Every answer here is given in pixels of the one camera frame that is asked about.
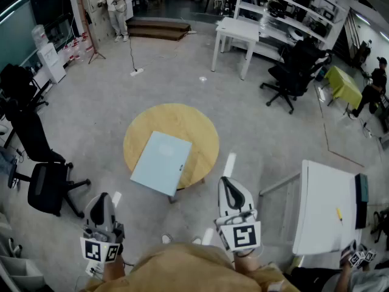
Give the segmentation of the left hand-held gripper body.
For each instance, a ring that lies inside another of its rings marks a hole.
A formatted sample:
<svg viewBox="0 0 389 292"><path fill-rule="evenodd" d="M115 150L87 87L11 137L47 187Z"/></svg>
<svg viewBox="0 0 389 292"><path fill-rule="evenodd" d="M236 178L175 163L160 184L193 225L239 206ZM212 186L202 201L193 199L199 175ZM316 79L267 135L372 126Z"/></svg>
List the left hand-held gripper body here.
<svg viewBox="0 0 389 292"><path fill-rule="evenodd" d="M120 246L125 238L124 225L113 224L97 226L90 218L85 219L80 244L83 258L93 262L112 263L116 260Z"/></svg>

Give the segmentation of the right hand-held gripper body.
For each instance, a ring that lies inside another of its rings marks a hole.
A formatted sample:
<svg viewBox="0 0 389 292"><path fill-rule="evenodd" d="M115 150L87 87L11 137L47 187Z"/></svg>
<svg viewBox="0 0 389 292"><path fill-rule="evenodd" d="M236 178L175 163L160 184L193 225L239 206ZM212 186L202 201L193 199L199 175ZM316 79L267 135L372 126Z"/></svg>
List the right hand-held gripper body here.
<svg viewBox="0 0 389 292"><path fill-rule="evenodd" d="M261 246L261 222L257 210L217 218L214 223L225 249L246 252Z"/></svg>

